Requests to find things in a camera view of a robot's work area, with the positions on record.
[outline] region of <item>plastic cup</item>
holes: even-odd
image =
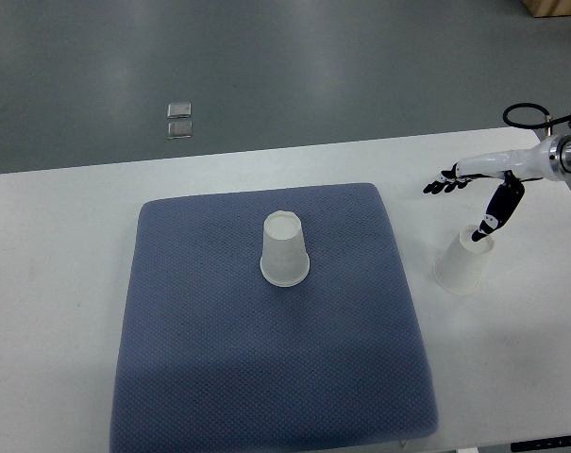
[[[453,240],[432,268],[436,281],[454,294],[467,295],[479,285],[495,241],[490,236],[477,243],[472,233],[477,226],[466,226]]]
[[[310,268],[302,223],[297,215],[278,210],[266,217],[260,259],[264,278],[273,285],[290,287],[306,278]]]

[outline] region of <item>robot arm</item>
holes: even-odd
[[[507,113],[516,106],[511,106],[504,113],[504,121],[511,126],[523,128],[551,127],[555,123],[545,122],[542,125],[523,126],[507,120]],[[484,154],[473,158],[462,159],[455,163],[450,170],[443,170],[439,177],[429,183],[424,193],[450,193],[455,189],[463,189],[469,182],[479,177],[494,177],[503,179],[497,188],[484,219],[472,235],[477,242],[503,227],[513,214],[524,195],[523,182],[546,178],[552,181],[564,181],[571,174],[571,137],[550,136],[527,150],[503,151]]]

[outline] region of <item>gray floor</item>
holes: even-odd
[[[179,100],[193,137],[168,141]],[[0,0],[0,173],[498,127],[526,101],[570,112],[571,17],[519,0]]]

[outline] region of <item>black cable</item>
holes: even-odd
[[[552,127],[570,120],[570,115],[567,115],[564,116],[563,118],[558,118],[557,120],[545,121],[544,123],[540,123],[538,125],[523,125],[521,123],[516,123],[515,121],[512,121],[510,120],[510,118],[508,118],[510,112],[516,109],[537,109],[541,111],[544,115],[546,116],[549,115],[549,111],[545,107],[540,106],[539,104],[532,104],[530,102],[521,102],[520,104],[514,104],[512,106],[509,106],[503,111],[503,122],[506,125],[512,127],[518,127],[520,129],[534,130],[534,129],[543,129],[545,127]]]

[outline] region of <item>white table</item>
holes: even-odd
[[[447,293],[431,274],[456,233],[481,220],[498,182],[440,195],[423,187],[458,159],[536,143],[502,128],[0,175],[0,452],[108,450],[144,202],[360,181],[378,187],[389,212],[440,413],[438,431],[405,451],[571,434],[566,185],[527,184],[475,293]]]

